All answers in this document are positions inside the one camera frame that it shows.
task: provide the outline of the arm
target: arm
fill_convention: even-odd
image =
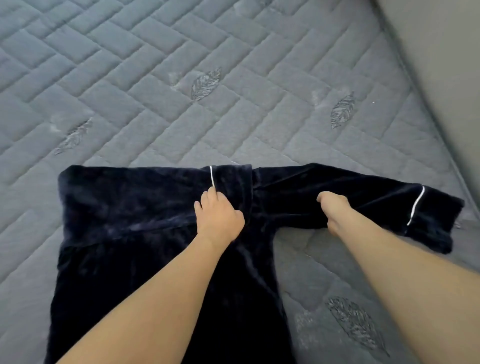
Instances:
[[[240,234],[243,214],[214,187],[195,201],[197,236],[120,303],[59,361],[180,363],[220,256]]]
[[[477,363],[480,276],[401,241],[344,196],[322,192],[317,201],[421,361]]]

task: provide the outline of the hand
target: hand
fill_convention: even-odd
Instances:
[[[226,249],[245,225],[241,211],[235,210],[225,195],[210,187],[193,205],[197,216],[197,234],[215,247]]]
[[[327,228],[332,235],[337,236],[340,228],[338,219],[345,211],[350,210],[350,204],[345,196],[329,191],[320,192],[317,196],[322,210],[328,218]]]

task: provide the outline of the quilted pattern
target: quilted pattern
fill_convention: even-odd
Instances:
[[[349,95],[349,120],[332,129]],[[45,352],[62,239],[56,177],[71,164],[319,162],[466,197],[367,0],[3,0],[0,110],[6,363]],[[462,219],[475,224],[468,203]],[[480,256],[460,246],[460,263]],[[415,362],[325,231],[282,229],[276,265],[299,362]],[[348,337],[324,304],[333,296],[372,317],[390,357]]]

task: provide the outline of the dark blue fabric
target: dark blue fabric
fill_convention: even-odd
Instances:
[[[463,201],[426,187],[334,167],[215,166],[215,185],[245,216],[208,286],[184,363],[294,363],[272,240],[281,226],[317,229],[320,191],[343,194],[379,225],[449,253]],[[59,360],[195,237],[193,203],[210,169],[71,166],[59,176],[64,241],[45,363]]]

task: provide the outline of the white piping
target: white piping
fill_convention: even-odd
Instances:
[[[215,188],[215,182],[213,182],[213,168],[210,166],[210,178],[212,179],[212,186]]]
[[[425,193],[425,186],[422,185],[420,195],[417,197],[417,199],[413,203],[412,212],[410,213],[410,220],[407,222],[407,226],[410,225],[410,223],[412,222],[413,215],[415,214],[415,208],[417,207],[417,203],[420,201],[424,193]]]

